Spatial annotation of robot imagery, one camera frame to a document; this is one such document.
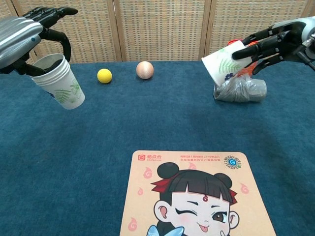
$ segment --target ball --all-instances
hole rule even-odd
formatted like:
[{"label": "ball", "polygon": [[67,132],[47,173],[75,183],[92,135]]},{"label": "ball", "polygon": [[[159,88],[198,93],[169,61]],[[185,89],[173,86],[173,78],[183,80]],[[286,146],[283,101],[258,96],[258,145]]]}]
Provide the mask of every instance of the ball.
[{"label": "ball", "polygon": [[97,73],[97,79],[103,84],[107,84],[112,81],[113,75],[109,69],[100,69]]},{"label": "ball", "polygon": [[153,71],[153,66],[148,61],[140,62],[136,68],[137,75],[143,80],[147,80],[148,78],[152,77]]}]

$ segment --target orange object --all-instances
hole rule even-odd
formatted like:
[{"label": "orange object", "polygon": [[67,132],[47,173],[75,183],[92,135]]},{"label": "orange object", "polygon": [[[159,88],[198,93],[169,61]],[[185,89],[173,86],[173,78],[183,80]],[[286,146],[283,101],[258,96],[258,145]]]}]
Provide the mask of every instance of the orange object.
[{"label": "orange object", "polygon": [[[232,44],[232,43],[235,43],[236,41],[239,41],[242,39],[234,39],[232,41],[229,41],[228,45]],[[248,46],[251,46],[251,45],[254,45],[256,44],[258,41],[253,41],[252,43],[250,43]],[[237,73],[237,76],[241,76],[241,75],[245,75],[245,74],[249,74],[250,76],[252,76],[252,71],[254,70],[254,68],[256,67],[257,65],[257,62],[255,61],[254,63],[252,63],[249,67],[247,68],[244,68],[242,70],[240,70],[238,73]]]}]

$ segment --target white paper cup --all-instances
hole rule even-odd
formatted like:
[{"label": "white paper cup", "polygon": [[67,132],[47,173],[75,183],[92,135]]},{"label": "white paper cup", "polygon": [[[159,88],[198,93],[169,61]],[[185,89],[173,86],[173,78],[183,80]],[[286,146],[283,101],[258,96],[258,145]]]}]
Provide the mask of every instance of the white paper cup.
[{"label": "white paper cup", "polygon": [[52,54],[41,58],[34,66],[45,69],[50,67],[57,60],[62,59],[61,63],[47,74],[31,77],[32,80],[43,90],[47,91],[65,109],[74,109],[80,106],[85,95],[81,90],[70,64],[63,54]]},{"label": "white paper cup", "polygon": [[221,86],[226,80],[234,77],[237,72],[252,62],[251,57],[240,60],[232,58],[234,52],[244,48],[246,47],[239,40],[202,58],[203,64],[218,86]]}]

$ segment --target table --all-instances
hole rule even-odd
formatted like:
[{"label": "table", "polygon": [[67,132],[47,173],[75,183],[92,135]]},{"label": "table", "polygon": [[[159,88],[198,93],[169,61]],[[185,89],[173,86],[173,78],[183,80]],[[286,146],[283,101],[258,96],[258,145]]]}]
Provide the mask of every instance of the table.
[{"label": "table", "polygon": [[313,235],[315,73],[270,66],[253,76],[266,99],[239,104],[213,99],[201,61],[152,64],[148,81],[137,62],[72,64],[86,96],[74,110],[27,76],[0,75],[0,235],[119,235],[139,149],[243,152],[276,233]]}]

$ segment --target cartoon mouth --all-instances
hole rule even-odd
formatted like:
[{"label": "cartoon mouth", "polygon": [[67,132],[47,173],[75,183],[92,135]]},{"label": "cartoon mouth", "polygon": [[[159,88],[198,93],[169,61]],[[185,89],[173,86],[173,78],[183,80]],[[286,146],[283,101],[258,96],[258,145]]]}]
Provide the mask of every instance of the cartoon mouth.
[{"label": "cartoon mouth", "polygon": [[208,227],[209,227],[209,226],[206,227],[206,226],[203,226],[203,225],[199,225],[199,227],[201,228],[201,230],[202,230],[203,232],[206,233],[206,232],[208,231]]}]

